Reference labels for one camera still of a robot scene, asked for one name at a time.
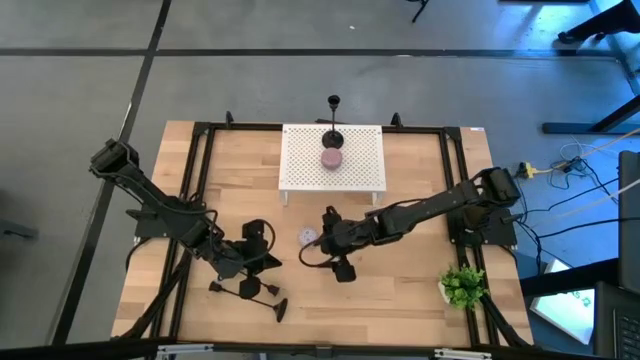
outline desk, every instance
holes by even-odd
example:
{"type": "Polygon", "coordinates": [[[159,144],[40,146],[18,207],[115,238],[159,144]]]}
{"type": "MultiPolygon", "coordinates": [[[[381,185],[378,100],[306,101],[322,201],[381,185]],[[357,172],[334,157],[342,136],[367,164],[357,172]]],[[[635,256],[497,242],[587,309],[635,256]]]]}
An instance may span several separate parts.
{"type": "MultiPolygon", "coordinates": [[[[152,177],[167,194],[179,192],[193,126],[193,122],[167,123],[152,177]]],[[[491,167],[484,130],[462,128],[461,134],[469,174],[491,167]]],[[[387,194],[381,206],[445,190],[437,136],[384,134],[383,141],[387,194]]],[[[179,340],[468,346],[464,312],[446,305],[436,285],[441,273],[457,265],[445,217],[418,225],[397,243],[355,253],[351,261],[358,279],[339,284],[330,270],[310,269],[298,262],[298,231],[303,226],[320,231],[327,205],[334,205],[345,218],[361,219],[372,209],[371,198],[358,193],[294,193],[289,206],[283,207],[278,194],[280,142],[279,131],[216,130],[204,200],[219,211],[218,224],[229,239],[239,239],[241,225],[254,218],[273,224],[277,243],[271,253],[283,266],[267,270],[260,277],[282,287],[281,296],[289,298],[284,320],[278,324],[273,312],[265,307],[209,292],[216,273],[206,262],[193,261],[179,340]]],[[[453,143],[449,147],[452,164],[457,164],[453,143]]],[[[197,171],[200,164],[196,161],[195,166],[197,171]]],[[[168,239],[153,239],[132,257],[113,335],[129,329],[156,295],[167,246],[168,239]]],[[[519,335],[531,343],[513,258],[493,246],[485,246],[484,254],[492,298],[519,335]]],[[[322,259],[319,251],[306,255],[310,262],[322,259]]],[[[223,285],[237,290],[239,280],[225,280],[223,285]]],[[[275,303],[281,296],[273,298],[263,290],[256,299],[275,303]]],[[[170,298],[165,307],[161,335],[168,333],[172,302],[170,298]]],[[[481,339],[486,342],[483,312],[476,314],[481,339]]]]}

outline white perforated platform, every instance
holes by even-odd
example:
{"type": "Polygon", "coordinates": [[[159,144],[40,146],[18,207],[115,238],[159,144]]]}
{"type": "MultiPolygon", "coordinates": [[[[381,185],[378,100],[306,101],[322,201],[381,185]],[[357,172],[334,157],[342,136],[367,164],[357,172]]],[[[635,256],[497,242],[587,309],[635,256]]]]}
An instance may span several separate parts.
{"type": "Polygon", "coordinates": [[[330,125],[283,125],[279,189],[287,191],[358,191],[373,193],[373,201],[387,190],[382,127],[336,125],[344,137],[342,165],[327,170],[320,162],[322,135],[330,125]]]}

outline potted plant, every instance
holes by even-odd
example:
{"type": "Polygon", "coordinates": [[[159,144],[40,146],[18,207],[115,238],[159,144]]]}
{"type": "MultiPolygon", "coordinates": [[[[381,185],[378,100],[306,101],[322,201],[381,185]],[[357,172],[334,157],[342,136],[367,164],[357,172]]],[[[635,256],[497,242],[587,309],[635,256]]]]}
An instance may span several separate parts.
{"type": "Polygon", "coordinates": [[[458,309],[474,309],[480,297],[489,291],[484,285],[484,270],[476,270],[468,266],[461,269],[450,267],[440,276],[438,289],[445,302],[458,309]]]}

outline black knob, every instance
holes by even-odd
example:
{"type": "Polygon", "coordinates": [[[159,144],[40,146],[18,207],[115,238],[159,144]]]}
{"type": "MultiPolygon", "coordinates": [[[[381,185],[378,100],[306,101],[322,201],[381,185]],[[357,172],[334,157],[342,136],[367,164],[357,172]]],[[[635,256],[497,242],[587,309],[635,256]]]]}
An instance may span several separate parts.
{"type": "Polygon", "coordinates": [[[338,108],[338,104],[340,104],[340,97],[338,95],[331,95],[327,101],[329,102],[331,110],[335,110],[338,108]]]}

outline wooden tabletop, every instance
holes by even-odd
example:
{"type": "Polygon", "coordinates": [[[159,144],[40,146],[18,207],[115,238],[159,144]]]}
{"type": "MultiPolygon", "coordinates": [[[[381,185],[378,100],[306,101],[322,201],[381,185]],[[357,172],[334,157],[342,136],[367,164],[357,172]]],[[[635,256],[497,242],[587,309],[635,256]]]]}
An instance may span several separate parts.
{"type": "MultiPolygon", "coordinates": [[[[153,172],[153,181],[177,195],[182,181],[193,122],[167,123],[153,172]]],[[[469,174],[491,167],[483,129],[462,128],[469,174]]],[[[205,201],[219,212],[218,225],[229,239],[240,239],[243,223],[263,218],[273,224],[277,242],[272,254],[283,266],[260,274],[282,288],[274,298],[261,291],[256,299],[276,303],[289,299],[282,321],[263,306],[224,293],[208,291],[216,273],[205,261],[194,261],[186,293],[179,339],[280,344],[467,346],[464,312],[445,304],[438,276],[455,266],[444,216],[416,226],[401,241],[368,247],[350,256],[358,279],[337,283],[329,269],[304,267],[298,261],[298,232],[305,226],[321,231],[325,207],[333,205],[346,219],[362,219],[372,209],[365,193],[292,193],[283,207],[278,197],[281,133],[216,131],[205,201]]],[[[382,204],[428,197],[445,190],[438,137],[384,134],[387,193],[382,204]]],[[[452,166],[457,168],[453,144],[452,166]]],[[[195,174],[199,164],[196,163],[195,174]]],[[[454,171],[455,181],[459,181],[454,171]]],[[[126,331],[158,291],[168,245],[154,239],[131,259],[116,315],[113,335],[126,331]]],[[[324,259],[319,250],[305,253],[309,262],[324,259]]],[[[519,335],[532,342],[513,258],[503,249],[484,247],[494,302],[519,335]]],[[[231,290],[239,279],[223,281],[231,290]]],[[[165,314],[172,309],[169,306],[165,314]]],[[[487,342],[483,312],[476,311],[480,335],[487,342]]],[[[168,332],[165,316],[162,334],[168,332]]]]}

